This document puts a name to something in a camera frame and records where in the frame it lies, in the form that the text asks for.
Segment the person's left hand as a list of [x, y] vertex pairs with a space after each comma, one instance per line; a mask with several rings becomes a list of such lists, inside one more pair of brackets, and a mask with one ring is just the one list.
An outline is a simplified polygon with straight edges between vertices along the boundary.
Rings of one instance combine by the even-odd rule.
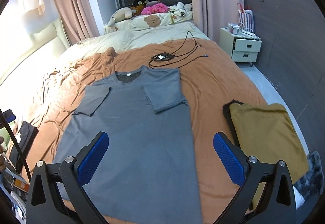
[[6, 168], [6, 165], [5, 165], [5, 159], [3, 157], [3, 147], [1, 146], [1, 144], [3, 143], [3, 137], [0, 137], [0, 173], [2, 173], [5, 168]]

